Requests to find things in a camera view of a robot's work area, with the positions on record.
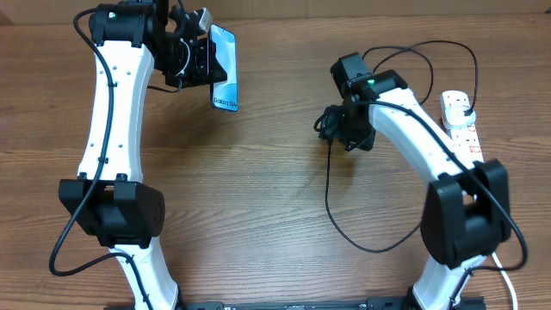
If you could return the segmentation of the Galaxy S24 smartphone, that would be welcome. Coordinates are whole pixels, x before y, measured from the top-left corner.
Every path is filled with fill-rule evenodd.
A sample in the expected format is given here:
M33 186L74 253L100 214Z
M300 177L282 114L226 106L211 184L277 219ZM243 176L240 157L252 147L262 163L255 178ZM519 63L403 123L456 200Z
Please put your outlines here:
M238 111L238 61L235 34L212 24L209 39L213 43L216 59L227 73L227 80L211 84L211 100L214 108L230 112Z

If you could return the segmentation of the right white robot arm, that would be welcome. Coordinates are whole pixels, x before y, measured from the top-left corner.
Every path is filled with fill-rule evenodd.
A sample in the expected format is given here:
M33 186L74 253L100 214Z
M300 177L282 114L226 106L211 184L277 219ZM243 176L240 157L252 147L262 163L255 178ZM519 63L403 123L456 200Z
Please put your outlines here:
M315 121L328 144L370 151L381 133L427 187L417 229L429 257L404 296L371 296L363 309L484 309L462 291L485 260L511 236L507 171L497 160L470 158L423 110L393 70L371 72L362 56L343 56L330 69L343 99Z

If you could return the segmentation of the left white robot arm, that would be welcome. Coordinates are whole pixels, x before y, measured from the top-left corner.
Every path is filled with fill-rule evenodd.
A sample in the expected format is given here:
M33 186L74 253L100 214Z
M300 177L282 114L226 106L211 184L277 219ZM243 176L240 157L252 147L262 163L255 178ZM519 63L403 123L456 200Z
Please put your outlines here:
M127 278L137 309L182 309L160 244L163 194L143 182L141 131L150 78L164 91L206 85L214 108L238 110L235 35L207 9L166 1L101 3L87 9L80 35L96 60L89 137L73 179L59 183L70 224L97 238Z

